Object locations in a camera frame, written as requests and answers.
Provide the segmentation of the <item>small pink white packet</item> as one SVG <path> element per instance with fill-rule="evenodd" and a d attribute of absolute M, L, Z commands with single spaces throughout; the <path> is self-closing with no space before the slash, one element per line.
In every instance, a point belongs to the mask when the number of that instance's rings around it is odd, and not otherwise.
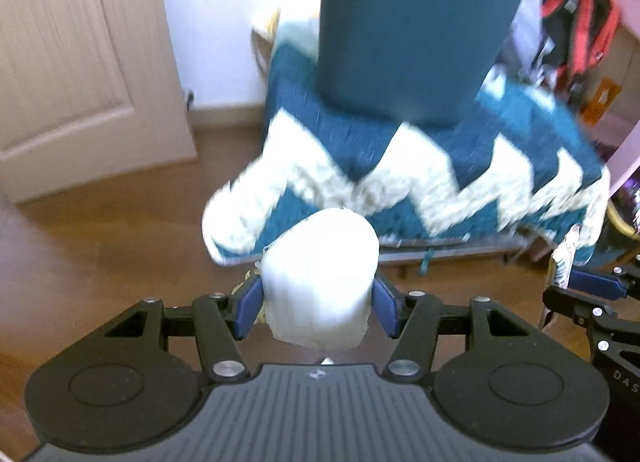
<path fill-rule="evenodd" d="M 560 244 L 552 251 L 548 264 L 544 287 L 568 288 L 570 272 L 572 271 L 575 254 L 578 249 L 578 239 L 582 227 L 574 225 L 566 233 Z"/>

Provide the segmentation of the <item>teal white zigzag blanket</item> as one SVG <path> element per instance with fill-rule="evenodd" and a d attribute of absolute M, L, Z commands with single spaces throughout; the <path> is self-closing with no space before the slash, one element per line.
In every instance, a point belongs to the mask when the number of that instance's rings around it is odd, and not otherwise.
<path fill-rule="evenodd" d="M 610 173 L 552 94 L 492 69 L 455 126 L 366 119 L 322 103 L 317 55 L 316 22 L 280 23 L 262 153 L 203 213 L 216 263 L 246 262 L 328 208 L 362 215 L 392 247 L 460 245 L 521 228 L 559 243 L 578 227 L 576 260 L 590 259 Z"/>

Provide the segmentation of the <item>pink desk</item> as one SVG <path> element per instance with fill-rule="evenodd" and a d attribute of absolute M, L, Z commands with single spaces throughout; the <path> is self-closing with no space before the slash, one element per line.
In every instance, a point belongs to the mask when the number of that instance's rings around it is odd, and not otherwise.
<path fill-rule="evenodd" d="M 616 0 L 622 22 L 608 57 L 597 66 L 588 93 L 597 91 L 603 79 L 622 90 L 602 118 L 590 129 L 598 143 L 613 149 L 606 165 L 615 193 L 639 167 L 639 0 Z"/>

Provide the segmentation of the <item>dark teal trash bin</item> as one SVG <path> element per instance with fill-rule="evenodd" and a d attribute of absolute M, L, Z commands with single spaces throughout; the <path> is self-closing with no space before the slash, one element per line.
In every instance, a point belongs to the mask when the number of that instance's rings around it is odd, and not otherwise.
<path fill-rule="evenodd" d="M 452 126 L 469 115 L 521 0 L 321 0 L 318 89 L 366 116 Z"/>

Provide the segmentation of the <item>brown wooden door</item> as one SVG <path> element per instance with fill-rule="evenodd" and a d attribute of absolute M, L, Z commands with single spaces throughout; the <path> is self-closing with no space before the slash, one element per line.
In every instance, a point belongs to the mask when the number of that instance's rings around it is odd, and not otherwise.
<path fill-rule="evenodd" d="M 164 0 L 1 0 L 6 199 L 195 155 Z"/>

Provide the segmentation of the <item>white foam wrap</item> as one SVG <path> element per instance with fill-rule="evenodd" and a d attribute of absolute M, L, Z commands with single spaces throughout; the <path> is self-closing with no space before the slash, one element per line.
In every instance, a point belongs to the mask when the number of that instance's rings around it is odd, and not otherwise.
<path fill-rule="evenodd" d="M 320 350 L 358 346 L 379 255 L 371 224 L 347 209 L 319 211 L 286 231 L 260 261 L 274 338 Z"/>

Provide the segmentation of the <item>red black backpack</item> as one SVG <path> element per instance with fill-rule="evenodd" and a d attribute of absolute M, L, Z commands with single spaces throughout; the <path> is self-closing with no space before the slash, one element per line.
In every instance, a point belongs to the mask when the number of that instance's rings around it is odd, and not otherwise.
<path fill-rule="evenodd" d="M 541 21 L 553 43 L 544 57 L 555 76 L 553 89 L 568 92 L 581 88 L 610 52 L 620 8 L 615 0 L 542 0 Z"/>

